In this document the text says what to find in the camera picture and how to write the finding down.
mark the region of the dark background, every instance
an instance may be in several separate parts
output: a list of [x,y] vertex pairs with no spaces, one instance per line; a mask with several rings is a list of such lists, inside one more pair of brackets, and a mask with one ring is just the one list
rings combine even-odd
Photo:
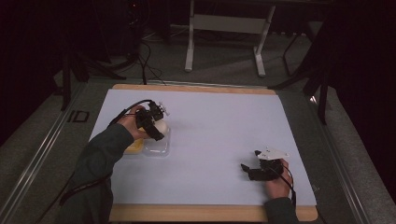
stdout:
[[[2,145],[57,90],[53,76],[62,68],[65,48],[95,60],[138,50],[139,35],[129,32],[124,1],[2,1],[0,5],[0,123]],[[331,64],[330,85],[354,123],[393,200],[396,200],[396,6],[391,1],[354,1],[351,7],[276,9],[271,31],[291,35],[304,20],[325,20],[307,54],[312,64]],[[197,4],[207,11],[210,3]],[[224,4],[217,13],[241,14]],[[166,39],[169,24],[188,24],[189,1],[150,1],[145,25]],[[245,5],[260,17],[268,7]],[[121,39],[131,43],[122,51]],[[337,60],[329,61],[329,54]]]

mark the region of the human arm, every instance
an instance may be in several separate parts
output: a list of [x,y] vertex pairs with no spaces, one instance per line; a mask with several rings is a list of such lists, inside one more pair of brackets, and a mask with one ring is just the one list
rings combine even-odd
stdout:
[[[129,114],[134,114],[136,106]],[[134,116],[122,117],[102,133],[97,134],[79,155],[75,172],[68,184],[68,190],[86,186],[87,183],[111,175],[114,164],[122,157],[124,150],[135,139],[149,136],[138,131]],[[84,189],[68,198],[59,212],[55,223],[107,223],[113,204],[110,179],[99,185]]]
[[[282,176],[292,184],[291,176],[288,173],[289,164],[282,160],[282,164],[287,168]],[[265,189],[270,201],[264,204],[265,211],[270,224],[293,224],[299,223],[296,216],[295,207],[289,199],[290,186],[282,179],[278,178],[265,181]]]

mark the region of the human hand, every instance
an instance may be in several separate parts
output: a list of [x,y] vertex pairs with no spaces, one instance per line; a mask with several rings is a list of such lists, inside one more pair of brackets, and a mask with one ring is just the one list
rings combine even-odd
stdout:
[[138,130],[136,126],[136,111],[144,108],[145,107],[143,107],[142,105],[134,106],[128,114],[126,114],[125,116],[120,118],[119,121],[117,121],[118,124],[121,124],[126,128],[126,130],[128,130],[134,140],[137,140],[139,138],[149,138],[149,135],[146,132]]
[[[285,160],[281,159],[281,162],[283,166],[289,169],[289,164]],[[292,185],[288,169],[284,168],[282,176]],[[265,181],[264,185],[270,199],[289,197],[290,186],[282,178]]]

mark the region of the gray floor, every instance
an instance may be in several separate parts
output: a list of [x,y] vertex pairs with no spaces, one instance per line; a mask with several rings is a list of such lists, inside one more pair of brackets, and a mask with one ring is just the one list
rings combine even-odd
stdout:
[[[155,76],[161,79],[155,78],[150,83],[266,87],[288,78],[280,59],[290,41],[284,35],[268,36],[262,54],[267,76],[258,77],[252,53],[257,36],[248,36],[240,41],[223,39],[216,42],[206,40],[212,34],[198,33],[197,36],[201,37],[195,38],[193,71],[186,73],[187,36],[178,31],[167,44],[156,35],[145,38],[145,43],[150,47],[148,65],[151,68],[146,68],[146,75],[150,79]],[[309,46],[305,37],[298,38],[288,54],[291,70],[298,66]],[[141,55],[143,58],[149,55],[149,48],[145,45],[141,46]],[[114,58],[113,61],[119,62],[120,59]],[[127,77],[122,81],[124,83],[141,82],[142,69],[139,64],[117,73]],[[319,212],[327,223],[396,223],[395,204],[339,103],[336,91],[329,91],[326,109],[328,125],[318,125],[317,120],[306,123],[314,117],[315,111],[307,109],[307,102],[302,101],[304,82],[287,87],[279,96],[282,101],[289,101],[285,104],[285,111],[311,184],[314,185]],[[56,197],[72,172],[81,146],[89,139],[106,90],[115,83],[120,81],[100,75],[93,75],[84,84],[74,81],[73,93],[77,97],[66,111],[60,112],[60,96],[49,97],[1,147],[0,205],[3,207],[35,153],[42,149],[43,143],[50,145],[50,152],[43,160],[41,169],[33,175],[35,179],[30,180],[30,188],[25,189],[22,193],[24,197],[15,204],[9,223],[34,223]],[[60,119],[67,119],[72,110],[89,111],[90,118],[86,123],[61,122]],[[62,123],[61,127],[53,126],[57,123]],[[54,133],[54,130],[57,139],[51,142],[47,134]],[[324,137],[319,139],[318,132]],[[53,206],[41,223],[52,223],[57,211],[57,205]],[[312,223],[323,221],[319,218]]]

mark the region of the dark long-sleeve shirt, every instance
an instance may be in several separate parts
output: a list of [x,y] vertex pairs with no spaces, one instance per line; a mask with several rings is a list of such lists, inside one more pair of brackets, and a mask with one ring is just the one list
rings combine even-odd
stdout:
[[[96,135],[81,152],[75,173],[68,189],[91,183],[113,171],[124,150],[134,142],[131,134],[120,124],[108,127]],[[71,196],[62,206],[55,223],[105,223],[107,224],[113,193],[110,179],[93,188],[84,189]],[[290,199],[281,198],[265,204],[269,223],[297,223],[294,207]]]

